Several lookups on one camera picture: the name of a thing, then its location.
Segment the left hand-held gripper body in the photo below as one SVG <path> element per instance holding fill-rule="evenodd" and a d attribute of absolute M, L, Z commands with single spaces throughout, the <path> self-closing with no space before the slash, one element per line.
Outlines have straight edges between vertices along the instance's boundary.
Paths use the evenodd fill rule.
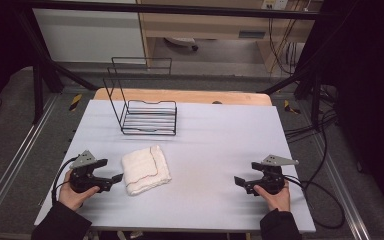
<path fill-rule="evenodd" d="M 97 177 L 93 174 L 98 168 L 94 168 L 92 164 L 97 160 L 100 159 L 96 159 L 89 150 L 85 150 L 71 164 L 70 185 L 75 192 L 82 193 L 94 186 L 100 188 L 99 193 L 111 189 L 113 183 L 110 178 Z"/>

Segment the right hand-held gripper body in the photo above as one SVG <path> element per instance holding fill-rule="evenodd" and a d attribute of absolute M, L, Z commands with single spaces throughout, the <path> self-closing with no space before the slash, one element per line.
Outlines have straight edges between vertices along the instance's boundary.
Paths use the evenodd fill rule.
<path fill-rule="evenodd" d="M 264 188 L 268 193 L 275 195 L 281 191 L 284 186 L 284 176 L 282 167 L 287 165 L 298 165 L 298 160 L 288 159 L 276 155 L 268 155 L 261 162 L 264 166 L 263 176 L 259 180 L 246 181 L 245 190 L 248 194 L 257 196 L 258 193 L 253 189 L 255 185 Z"/>

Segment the white towel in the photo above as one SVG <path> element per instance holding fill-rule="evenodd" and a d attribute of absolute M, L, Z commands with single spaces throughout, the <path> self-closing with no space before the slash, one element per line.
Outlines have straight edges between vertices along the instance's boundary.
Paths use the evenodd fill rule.
<path fill-rule="evenodd" d="M 129 196 L 136 196 L 171 181 L 165 155 L 158 145 L 126 154 L 121 160 Z"/>

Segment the black wire rack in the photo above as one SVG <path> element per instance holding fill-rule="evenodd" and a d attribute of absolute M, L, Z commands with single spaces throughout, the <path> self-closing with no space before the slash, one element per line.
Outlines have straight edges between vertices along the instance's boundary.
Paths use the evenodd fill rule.
<path fill-rule="evenodd" d="M 124 85 L 133 80 L 156 80 L 171 75 L 171 58 L 112 57 L 103 79 L 106 94 L 124 135 L 175 136 L 177 103 L 128 97 Z"/>

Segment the person's left hand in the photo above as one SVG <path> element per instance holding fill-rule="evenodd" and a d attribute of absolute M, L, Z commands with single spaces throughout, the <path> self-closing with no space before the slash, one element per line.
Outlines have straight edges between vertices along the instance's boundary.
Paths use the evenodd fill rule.
<path fill-rule="evenodd" d="M 95 195 L 100 188 L 98 186 L 91 187 L 82 193 L 75 192 L 70 185 L 71 170 L 67 171 L 64 177 L 64 183 L 61 186 L 58 201 L 71 209 L 77 211 L 82 204 L 93 195 Z"/>

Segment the person's right hand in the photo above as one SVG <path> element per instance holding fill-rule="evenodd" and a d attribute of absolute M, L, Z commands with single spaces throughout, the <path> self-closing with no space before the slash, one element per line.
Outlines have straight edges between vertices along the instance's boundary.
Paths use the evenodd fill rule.
<path fill-rule="evenodd" d="M 259 185 L 255 185 L 253 189 L 267 202 L 270 211 L 275 209 L 282 212 L 290 211 L 290 191 L 288 182 L 285 182 L 281 191 L 275 195 L 268 193 Z"/>

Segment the yellow black floor tape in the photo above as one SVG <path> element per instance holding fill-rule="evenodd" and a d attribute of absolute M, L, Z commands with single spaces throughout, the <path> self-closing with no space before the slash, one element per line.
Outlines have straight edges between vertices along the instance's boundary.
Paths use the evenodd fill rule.
<path fill-rule="evenodd" d="M 299 109 L 294 109 L 290 106 L 290 103 L 288 100 L 284 100 L 284 110 L 286 112 L 292 112 L 294 114 L 301 114 L 301 111 Z"/>
<path fill-rule="evenodd" d="M 82 98 L 82 94 L 76 94 L 74 96 L 74 98 L 73 98 L 73 100 L 72 100 L 72 102 L 71 102 L 71 104 L 69 106 L 69 111 L 75 111 L 75 109 L 76 109 L 78 103 L 80 102 L 81 98 Z"/>

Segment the white cabinet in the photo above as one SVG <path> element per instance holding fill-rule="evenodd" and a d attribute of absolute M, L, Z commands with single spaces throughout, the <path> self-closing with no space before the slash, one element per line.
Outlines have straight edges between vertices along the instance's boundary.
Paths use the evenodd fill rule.
<path fill-rule="evenodd" d="M 144 47 L 137 13 L 33 10 L 51 58 L 57 62 L 109 63 L 112 57 L 139 57 Z"/>

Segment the office chair base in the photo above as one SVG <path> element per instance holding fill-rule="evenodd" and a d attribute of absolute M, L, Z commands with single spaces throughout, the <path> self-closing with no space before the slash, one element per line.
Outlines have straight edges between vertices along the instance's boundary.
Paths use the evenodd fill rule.
<path fill-rule="evenodd" d="M 165 40 L 172 43 L 172 44 L 178 45 L 178 46 L 190 48 L 192 51 L 197 51 L 199 49 L 194 38 L 166 37 Z"/>

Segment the wooden desk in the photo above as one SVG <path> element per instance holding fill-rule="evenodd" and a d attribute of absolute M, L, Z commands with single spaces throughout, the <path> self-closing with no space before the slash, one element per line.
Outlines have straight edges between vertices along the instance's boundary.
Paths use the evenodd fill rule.
<path fill-rule="evenodd" d="M 138 4 L 187 5 L 262 9 L 263 0 L 136 0 Z M 286 11 L 309 12 L 320 9 L 319 0 L 288 0 Z M 145 55 L 150 57 L 157 38 L 198 38 L 251 40 L 257 43 L 266 70 L 273 72 L 289 43 L 307 41 L 312 20 L 258 19 L 198 15 L 139 15 Z"/>

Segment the aluminium floor rail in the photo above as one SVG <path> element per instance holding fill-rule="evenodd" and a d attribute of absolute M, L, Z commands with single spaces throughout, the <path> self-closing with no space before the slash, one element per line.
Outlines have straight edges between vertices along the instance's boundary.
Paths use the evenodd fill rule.
<path fill-rule="evenodd" d="M 318 152 L 324 161 L 323 166 L 326 169 L 328 178 L 334 189 L 335 195 L 344 209 L 344 215 L 348 226 L 355 240 L 370 240 L 370 234 L 362 220 L 359 211 L 342 179 L 339 171 L 334 165 L 333 158 L 328 152 L 327 141 L 323 139 L 321 134 L 313 136 L 313 140 L 317 145 Z"/>
<path fill-rule="evenodd" d="M 11 159 L 11 162 L 0 179 L 0 205 L 2 204 L 7 192 L 9 191 L 14 179 L 22 168 L 26 158 L 28 157 L 32 147 L 34 146 L 38 136 L 42 132 L 49 116 L 51 115 L 55 103 L 58 100 L 58 94 L 52 94 L 45 103 L 44 113 L 39 118 L 38 122 L 33 124 L 29 129 L 26 137 L 23 139 L 17 152 Z"/>

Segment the white wall outlet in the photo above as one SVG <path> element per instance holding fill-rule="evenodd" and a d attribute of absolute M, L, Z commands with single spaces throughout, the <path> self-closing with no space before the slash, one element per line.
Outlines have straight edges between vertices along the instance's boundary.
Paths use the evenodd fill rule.
<path fill-rule="evenodd" d="M 263 0 L 262 9 L 268 10 L 285 10 L 288 0 Z"/>

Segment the black metal frame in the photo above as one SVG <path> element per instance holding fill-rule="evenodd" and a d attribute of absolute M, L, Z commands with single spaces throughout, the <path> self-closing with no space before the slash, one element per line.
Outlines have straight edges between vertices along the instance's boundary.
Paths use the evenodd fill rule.
<path fill-rule="evenodd" d="M 60 73 L 73 80 L 88 90 L 97 90 L 98 87 L 80 78 L 68 69 L 56 63 L 50 54 L 45 51 L 46 44 L 39 41 L 39 30 L 34 30 L 31 22 L 24 16 L 24 12 L 32 9 L 52 9 L 68 11 L 97 11 L 97 12 L 122 12 L 122 13 L 146 13 L 146 14 L 171 14 L 171 15 L 198 15 L 217 17 L 240 17 L 240 18 L 264 18 L 264 19 L 292 19 L 324 21 L 336 17 L 330 12 L 298 12 L 286 10 L 251 10 L 243 8 L 207 7 L 207 6 L 185 6 L 185 5 L 162 5 L 162 4 L 130 4 L 130 3 L 107 3 L 91 1 L 61 1 L 61 0 L 12 0 L 13 11 L 17 17 L 21 29 L 29 39 L 33 52 L 37 56 L 37 63 L 44 70 L 50 71 L 51 83 L 60 83 L 56 76 Z"/>

